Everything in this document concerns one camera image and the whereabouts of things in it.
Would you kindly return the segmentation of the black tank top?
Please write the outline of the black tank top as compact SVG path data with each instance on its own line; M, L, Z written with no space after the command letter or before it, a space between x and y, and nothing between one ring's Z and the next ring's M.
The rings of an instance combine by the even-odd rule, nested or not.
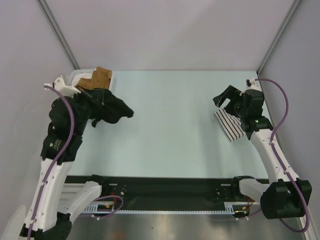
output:
M91 112L93 119L91 125L95 128L97 123L103 120L109 124L116 124L120 118L132 118L134 111L120 98L117 98L109 89L97 88L90 91L101 106Z

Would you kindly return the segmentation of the striped white tank top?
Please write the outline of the striped white tank top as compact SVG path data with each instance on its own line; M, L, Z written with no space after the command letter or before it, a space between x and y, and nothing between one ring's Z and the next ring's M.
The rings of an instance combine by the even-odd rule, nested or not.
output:
M214 116L229 142L234 142L245 136L239 118L227 113L223 108L216 111Z

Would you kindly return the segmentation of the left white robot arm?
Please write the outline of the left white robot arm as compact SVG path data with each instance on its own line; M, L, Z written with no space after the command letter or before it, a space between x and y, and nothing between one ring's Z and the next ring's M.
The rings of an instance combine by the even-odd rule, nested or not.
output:
M40 154L40 176L20 236L28 240L65 240L85 208L96 198L107 199L111 188L91 180L66 203L60 203L65 180L83 142L91 108L83 99L83 92L66 85L62 76L46 83L44 88L56 93L58 98L49 112L51 122Z

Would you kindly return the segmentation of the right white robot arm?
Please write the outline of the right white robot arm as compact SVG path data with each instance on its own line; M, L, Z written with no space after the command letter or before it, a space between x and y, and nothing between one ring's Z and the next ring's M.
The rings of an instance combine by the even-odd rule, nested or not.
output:
M267 172L269 184L262 184L252 176L237 176L230 188L231 196L242 201L245 197L260 204L267 219L308 217L308 203L312 186L302 180L283 154L271 121L263 115L265 96L257 79L248 79L241 91L229 85L213 98L218 111L214 113L230 142L242 137L252 143Z

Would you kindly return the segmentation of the brown tank top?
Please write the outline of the brown tank top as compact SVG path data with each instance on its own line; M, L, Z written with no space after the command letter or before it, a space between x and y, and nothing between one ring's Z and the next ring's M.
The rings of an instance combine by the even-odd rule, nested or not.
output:
M83 88L85 90L106 89L110 88L113 72L103 67L96 67L92 73L91 78L80 78L75 85L76 88Z

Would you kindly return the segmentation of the white plastic basket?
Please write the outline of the white plastic basket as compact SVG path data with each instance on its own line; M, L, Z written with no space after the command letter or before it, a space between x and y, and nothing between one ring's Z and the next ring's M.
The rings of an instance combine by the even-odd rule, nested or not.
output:
M78 69L62 76L67 86L85 89L88 91L106 89L111 90L114 72L97 66L94 69Z

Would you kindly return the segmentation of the left aluminium corner post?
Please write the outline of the left aluminium corner post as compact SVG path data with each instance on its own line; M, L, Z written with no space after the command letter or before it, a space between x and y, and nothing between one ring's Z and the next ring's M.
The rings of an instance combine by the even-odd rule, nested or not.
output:
M48 5L46 0L36 0L36 3L38 4L39 8L41 9L45 19L47 20L53 34L57 38L62 50L64 51L68 61L72 65L74 70L79 70L80 66L78 64L78 61L76 60L73 51L68 44L54 14L52 13L50 6Z

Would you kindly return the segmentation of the aluminium corner post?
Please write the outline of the aluminium corner post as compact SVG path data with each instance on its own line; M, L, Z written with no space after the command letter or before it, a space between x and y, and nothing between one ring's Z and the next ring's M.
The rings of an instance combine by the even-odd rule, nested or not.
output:
M272 39L270 46L268 47L265 55L262 58L262 61L260 62L259 66L256 70L256 74L258 77L260 77L260 75L263 73L267 63L269 62L272 55L274 54L276 48L278 47L280 41L282 40L282 38L284 36L287 28L289 27L289 25L293 21L296 13L298 12L298 10L301 7L303 2L304 2L304 0L294 0L292 2L291 6L289 7L289 10L287 11L283 21L281 22L281 24L279 26L279 29L277 30L274 38Z
M41 9L45 19L47 20L53 34L57 38L62 50L64 51L68 61L72 65L74 70L79 70L80 66L78 64L78 61L76 60L73 51L68 44L54 14L52 13L50 6L48 5L46 0L36 0L36 3L38 4L39 8Z

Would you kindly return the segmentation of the aluminium frame rail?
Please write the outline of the aluminium frame rail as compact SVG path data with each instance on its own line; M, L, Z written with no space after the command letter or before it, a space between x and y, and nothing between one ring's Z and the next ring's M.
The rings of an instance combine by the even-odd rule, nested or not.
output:
M77 194L84 185L85 185L84 183L65 183L62 188L59 202L60 203L67 202L75 194Z

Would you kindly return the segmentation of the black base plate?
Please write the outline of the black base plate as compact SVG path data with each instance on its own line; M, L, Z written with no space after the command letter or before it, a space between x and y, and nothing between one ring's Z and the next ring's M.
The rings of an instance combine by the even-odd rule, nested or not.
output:
M102 177L67 176L66 183L84 184L96 180L103 185L101 196L123 210L144 211L212 211L222 210L223 203L258 202L272 217L295 205L291 183L279 180L257 182L266 187L258 196L241 193L234 178L161 178L161 177Z

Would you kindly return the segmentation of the right aluminium corner post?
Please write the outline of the right aluminium corner post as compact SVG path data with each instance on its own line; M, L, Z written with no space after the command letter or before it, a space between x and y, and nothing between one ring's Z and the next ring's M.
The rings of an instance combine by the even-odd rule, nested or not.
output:
M263 73L267 63L269 62L272 55L274 54L276 48L278 47L280 41L282 40L282 38L284 36L287 28L289 27L289 25L293 21L296 13L298 12L298 10L301 7L303 2L304 2L304 0L294 0L292 2L291 6L289 7L289 10L287 11L283 21L281 22L281 24L279 26L279 29L277 30L274 38L272 39L270 46L268 47L265 55L262 58L262 61L260 62L259 66L256 70L256 74L258 77L260 77L260 75Z

